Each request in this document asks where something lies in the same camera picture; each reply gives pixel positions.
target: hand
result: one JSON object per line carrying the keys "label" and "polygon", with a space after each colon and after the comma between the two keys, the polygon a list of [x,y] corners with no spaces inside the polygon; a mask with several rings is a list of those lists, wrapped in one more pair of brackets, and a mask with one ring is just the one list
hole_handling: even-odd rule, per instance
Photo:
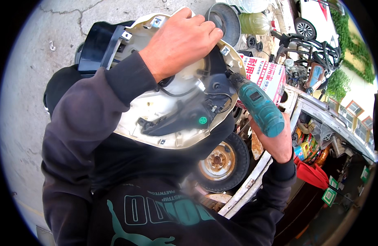
{"label": "hand", "polygon": [[223,37],[212,21],[204,22],[202,15],[191,16],[190,8],[181,9],[139,52],[157,83],[204,58]]}
{"label": "hand", "polygon": [[276,137],[267,137],[261,132],[259,126],[249,115],[250,126],[255,131],[257,138],[260,140],[264,149],[272,155],[272,157],[280,164],[286,163],[291,159],[292,155],[292,139],[290,132],[290,116],[282,113],[285,119],[285,128]]}

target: green sign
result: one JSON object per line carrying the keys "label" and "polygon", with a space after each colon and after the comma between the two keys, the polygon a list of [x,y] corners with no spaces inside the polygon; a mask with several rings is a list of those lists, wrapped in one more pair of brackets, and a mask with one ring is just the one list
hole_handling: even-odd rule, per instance
{"label": "green sign", "polygon": [[203,116],[199,120],[200,124],[205,124],[208,120]]}
{"label": "green sign", "polygon": [[325,190],[324,192],[322,199],[329,207],[331,207],[332,204],[334,203],[335,197],[336,197],[336,191],[334,191],[331,188],[327,188],[327,190]]}
{"label": "green sign", "polygon": [[[336,179],[333,178],[333,176],[330,175],[330,178],[329,178],[329,184],[338,189],[338,182],[336,181]],[[331,188],[327,188],[327,190],[325,190],[324,192],[324,195],[322,197],[323,201],[329,206],[331,207],[332,204],[334,203],[334,200],[336,198],[336,191],[334,191],[333,189]]]}
{"label": "green sign", "polygon": [[334,187],[334,188],[336,188],[336,189],[338,189],[338,182],[336,181],[336,179],[334,179],[331,175],[330,175],[330,179],[329,179],[329,184],[332,186],[332,187]]}
{"label": "green sign", "polygon": [[366,166],[363,166],[361,179],[363,180],[364,183],[366,183],[368,181],[368,178],[369,178],[369,168]]}

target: white car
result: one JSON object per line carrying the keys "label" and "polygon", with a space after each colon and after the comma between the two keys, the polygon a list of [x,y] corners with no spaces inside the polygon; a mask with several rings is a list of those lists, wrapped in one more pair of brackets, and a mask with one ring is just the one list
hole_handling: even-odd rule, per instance
{"label": "white car", "polygon": [[338,37],[328,3],[324,0],[298,0],[295,31],[319,42],[327,41],[332,47],[339,46]]}

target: crack in pavement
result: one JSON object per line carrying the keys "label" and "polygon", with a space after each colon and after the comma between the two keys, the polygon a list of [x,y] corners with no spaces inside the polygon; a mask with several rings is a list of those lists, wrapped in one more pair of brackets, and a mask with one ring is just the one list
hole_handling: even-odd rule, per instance
{"label": "crack in pavement", "polygon": [[71,14],[73,12],[76,12],[78,11],[79,12],[79,18],[78,18],[78,25],[79,25],[79,31],[81,32],[81,36],[88,36],[88,34],[85,34],[83,31],[82,31],[82,13],[84,13],[85,11],[87,10],[90,10],[91,8],[93,8],[94,6],[98,5],[99,3],[103,2],[105,0],[100,0],[99,2],[93,4],[93,5],[90,5],[88,8],[84,9],[84,10],[79,10],[79,9],[74,9],[72,11],[63,11],[63,12],[60,12],[60,11],[53,11],[52,9],[50,10],[44,10],[41,5],[39,6],[39,9],[41,11],[43,11],[44,13],[53,13],[53,14],[60,14],[60,15],[65,15],[65,14]]}

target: red flag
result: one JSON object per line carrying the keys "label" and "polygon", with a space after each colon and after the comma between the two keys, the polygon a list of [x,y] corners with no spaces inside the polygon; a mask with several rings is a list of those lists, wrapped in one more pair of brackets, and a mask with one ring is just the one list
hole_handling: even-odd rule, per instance
{"label": "red flag", "polygon": [[328,188],[329,179],[318,165],[314,164],[315,168],[312,168],[300,161],[299,158],[295,158],[294,163],[297,165],[297,178],[320,189]]}

